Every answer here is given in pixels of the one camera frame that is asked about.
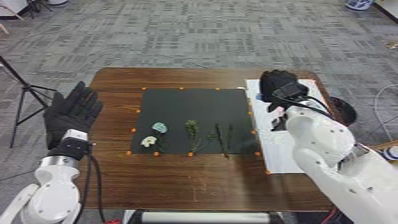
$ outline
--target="white paper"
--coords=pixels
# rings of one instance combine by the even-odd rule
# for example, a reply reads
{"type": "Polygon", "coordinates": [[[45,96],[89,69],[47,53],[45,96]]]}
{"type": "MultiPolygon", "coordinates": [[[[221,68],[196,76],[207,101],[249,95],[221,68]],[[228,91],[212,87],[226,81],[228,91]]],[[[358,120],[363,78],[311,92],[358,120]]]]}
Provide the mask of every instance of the white paper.
{"type": "MultiPolygon", "coordinates": [[[[317,87],[313,79],[301,79],[301,84],[310,88],[310,96],[313,96],[324,103],[326,99],[317,87]]],[[[260,135],[260,142],[265,156],[265,166],[271,173],[304,173],[294,160],[294,146],[295,140],[288,131],[272,132],[272,121],[283,115],[283,109],[279,108],[269,113],[271,103],[265,103],[260,99],[260,80],[249,79],[247,83],[247,97],[253,104],[256,131],[260,135]]]]}

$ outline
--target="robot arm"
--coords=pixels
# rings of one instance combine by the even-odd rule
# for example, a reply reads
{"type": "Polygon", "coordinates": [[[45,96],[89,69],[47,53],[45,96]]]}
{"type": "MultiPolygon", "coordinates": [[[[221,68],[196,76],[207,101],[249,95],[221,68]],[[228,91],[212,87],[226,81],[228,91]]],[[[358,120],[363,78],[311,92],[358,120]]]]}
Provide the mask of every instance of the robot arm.
{"type": "Polygon", "coordinates": [[[25,224],[73,223],[80,211],[79,161],[89,152],[88,133],[104,108],[96,91],[84,82],[64,98],[57,92],[45,111],[50,153],[36,170],[40,185],[31,185],[0,216],[0,224],[22,214],[25,224]]]}
{"type": "Polygon", "coordinates": [[[398,220],[398,171],[379,153],[356,143],[349,128],[333,120],[292,73],[262,77],[263,101],[287,110],[287,130],[295,138],[294,159],[320,191],[359,224],[398,220]]]}
{"type": "Polygon", "coordinates": [[[40,185],[32,184],[22,190],[0,217],[2,224],[13,223],[18,213],[25,224],[73,223],[80,211],[73,179],[88,148],[88,133],[68,130],[59,148],[50,151],[36,170],[40,185]]]}

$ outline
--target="wooden table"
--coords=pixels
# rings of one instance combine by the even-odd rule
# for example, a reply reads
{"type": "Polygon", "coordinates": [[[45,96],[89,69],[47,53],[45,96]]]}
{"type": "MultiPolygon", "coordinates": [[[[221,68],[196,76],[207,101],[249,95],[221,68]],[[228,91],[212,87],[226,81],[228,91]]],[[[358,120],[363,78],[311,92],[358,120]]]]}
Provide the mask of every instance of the wooden table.
{"type": "MultiPolygon", "coordinates": [[[[146,88],[237,88],[260,78],[265,69],[105,68],[91,84],[105,102],[91,140],[104,172],[104,206],[109,209],[240,211],[329,210],[331,202],[304,174],[265,174],[255,155],[127,155],[132,128],[146,88]]],[[[317,75],[292,71],[299,78],[317,75]]],[[[93,178],[88,207],[96,207],[93,178]]]]}

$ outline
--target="gray carpet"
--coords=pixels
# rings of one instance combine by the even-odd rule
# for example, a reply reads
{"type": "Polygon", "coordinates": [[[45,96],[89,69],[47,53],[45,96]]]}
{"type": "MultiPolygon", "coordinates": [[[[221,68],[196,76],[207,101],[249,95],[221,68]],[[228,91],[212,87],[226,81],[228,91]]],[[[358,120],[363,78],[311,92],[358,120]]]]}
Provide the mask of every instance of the gray carpet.
{"type": "MultiPolygon", "coordinates": [[[[367,144],[388,141],[374,96],[398,77],[398,26],[372,8],[354,12],[342,0],[72,0],[64,8],[2,21],[0,54],[38,85],[68,92],[105,66],[274,67],[317,72],[331,95],[359,112],[352,131],[367,144]]],[[[0,73],[0,179],[38,167],[47,154],[43,118],[18,131],[9,149],[20,86],[0,73]]],[[[381,114],[398,115],[397,90],[383,95],[381,114]]],[[[25,112],[38,108],[27,99],[25,112]]],[[[398,137],[398,120],[390,123],[398,137]]],[[[0,211],[32,174],[0,182],[0,211]]]]}

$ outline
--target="black glove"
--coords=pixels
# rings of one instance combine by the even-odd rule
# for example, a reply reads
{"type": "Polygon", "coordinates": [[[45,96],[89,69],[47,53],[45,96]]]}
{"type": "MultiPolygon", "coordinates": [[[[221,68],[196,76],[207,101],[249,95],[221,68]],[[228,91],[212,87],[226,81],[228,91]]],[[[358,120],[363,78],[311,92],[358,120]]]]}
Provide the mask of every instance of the black glove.
{"type": "Polygon", "coordinates": [[[89,133],[102,109],[98,93],[86,87],[84,82],[79,83],[66,99],[63,94],[56,93],[52,106],[45,111],[48,149],[57,147],[68,129],[89,133]]]}
{"type": "Polygon", "coordinates": [[[297,100],[308,96],[308,87],[299,83],[295,74],[288,71],[274,70],[265,72],[260,79],[262,100],[271,102],[269,112],[281,106],[285,109],[292,105],[281,99],[297,100]]]}

